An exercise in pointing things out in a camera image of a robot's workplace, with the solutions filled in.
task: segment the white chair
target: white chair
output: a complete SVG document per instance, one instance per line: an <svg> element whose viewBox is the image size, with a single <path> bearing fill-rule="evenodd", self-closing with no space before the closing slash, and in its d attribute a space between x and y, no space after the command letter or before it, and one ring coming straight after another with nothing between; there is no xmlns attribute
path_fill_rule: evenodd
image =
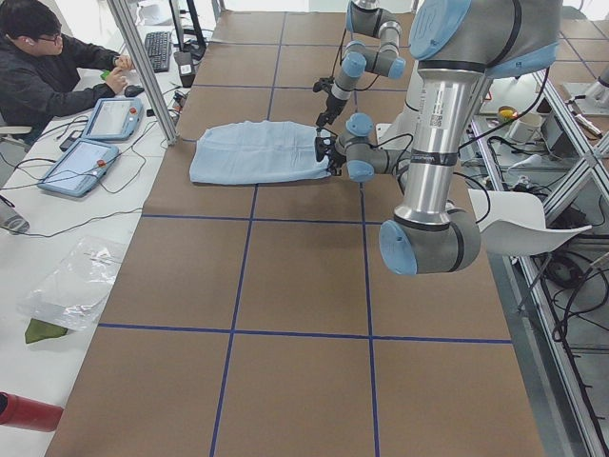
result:
<svg viewBox="0 0 609 457"><path fill-rule="evenodd" d="M524 256L551 252L592 226L570 229L547 228L543 204L526 192L491 191L491 210L479 223L482 241L488 252ZM482 190L469 189L469 196L480 219L488 210Z"/></svg>
<svg viewBox="0 0 609 457"><path fill-rule="evenodd" d="M4 141L6 143L11 143L12 145L21 146L23 149L28 150L29 145L24 143L22 140L13 138L12 135L23 135L30 132L31 127L7 126L7 123L0 113L0 143Z"/></svg>

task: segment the computer mouse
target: computer mouse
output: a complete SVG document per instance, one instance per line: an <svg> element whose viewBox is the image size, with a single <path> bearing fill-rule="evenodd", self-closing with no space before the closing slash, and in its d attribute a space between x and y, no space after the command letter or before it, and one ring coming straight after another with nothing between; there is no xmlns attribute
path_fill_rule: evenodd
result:
<svg viewBox="0 0 609 457"><path fill-rule="evenodd" d="M129 85L125 88L125 96L126 97L137 97L140 93L144 91L144 88L141 86Z"/></svg>

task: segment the human hand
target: human hand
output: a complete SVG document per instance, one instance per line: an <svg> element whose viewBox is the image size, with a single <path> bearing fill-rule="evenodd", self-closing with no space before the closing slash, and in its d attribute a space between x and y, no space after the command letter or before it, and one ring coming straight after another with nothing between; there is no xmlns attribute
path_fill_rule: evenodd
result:
<svg viewBox="0 0 609 457"><path fill-rule="evenodd" d="M121 70L135 70L131 58L124 54L121 54L114 59L114 67Z"/></svg>
<svg viewBox="0 0 609 457"><path fill-rule="evenodd" d="M114 90L115 94L118 94L123 91L128 82L127 78L123 76L123 71L116 67L108 74L108 76L106 76L106 84L108 84L110 88Z"/></svg>

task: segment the blue joint cap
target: blue joint cap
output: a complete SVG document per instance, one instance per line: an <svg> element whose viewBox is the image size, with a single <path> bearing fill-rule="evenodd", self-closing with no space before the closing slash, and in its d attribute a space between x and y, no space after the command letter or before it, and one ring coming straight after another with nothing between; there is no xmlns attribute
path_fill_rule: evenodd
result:
<svg viewBox="0 0 609 457"><path fill-rule="evenodd" d="M359 78L365 71L365 57L358 52L350 52L343 60L343 71L350 78Z"/></svg>
<svg viewBox="0 0 609 457"><path fill-rule="evenodd" d="M365 48L365 43L362 43L360 40L351 40L346 44L344 50L349 52L349 48L353 48L354 46L362 46Z"/></svg>
<svg viewBox="0 0 609 457"><path fill-rule="evenodd" d="M509 78L522 76L533 71L543 70L550 67L556 60L559 42L528 52L507 62L496 65L486 72L489 78Z"/></svg>
<svg viewBox="0 0 609 457"><path fill-rule="evenodd" d="M379 234L379 245L384 264L396 274L414 276L417 274L415 251L395 221L384 221Z"/></svg>
<svg viewBox="0 0 609 457"><path fill-rule="evenodd" d="M410 53L429 59L450 41L461 26L472 0L427 0L410 28Z"/></svg>
<svg viewBox="0 0 609 457"><path fill-rule="evenodd" d="M349 133L355 136L368 136L374 126L370 116L363 112L351 114L344 125Z"/></svg>
<svg viewBox="0 0 609 457"><path fill-rule="evenodd" d="M387 74L387 76L390 79L400 79L405 70L406 61L403 60L401 57L398 57L396 60L393 61L393 64L391 64L391 68L389 69L389 74Z"/></svg>
<svg viewBox="0 0 609 457"><path fill-rule="evenodd" d="M365 183L374 178L374 167L363 160L349 160L346 163L349 178L356 183Z"/></svg>

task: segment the yellow object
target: yellow object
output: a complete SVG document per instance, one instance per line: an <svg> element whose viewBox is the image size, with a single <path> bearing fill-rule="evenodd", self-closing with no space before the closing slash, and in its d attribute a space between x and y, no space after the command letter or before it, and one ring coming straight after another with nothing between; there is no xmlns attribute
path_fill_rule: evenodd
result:
<svg viewBox="0 0 609 457"><path fill-rule="evenodd" d="M502 107L499 107L497 111L497 117L502 123L514 119L517 115L518 113L516 109L508 105L503 105Z"/></svg>
<svg viewBox="0 0 609 457"><path fill-rule="evenodd" d="M514 111L512 111L511 109L502 109L501 111L499 111L499 114L503 117L510 118L514 116Z"/></svg>

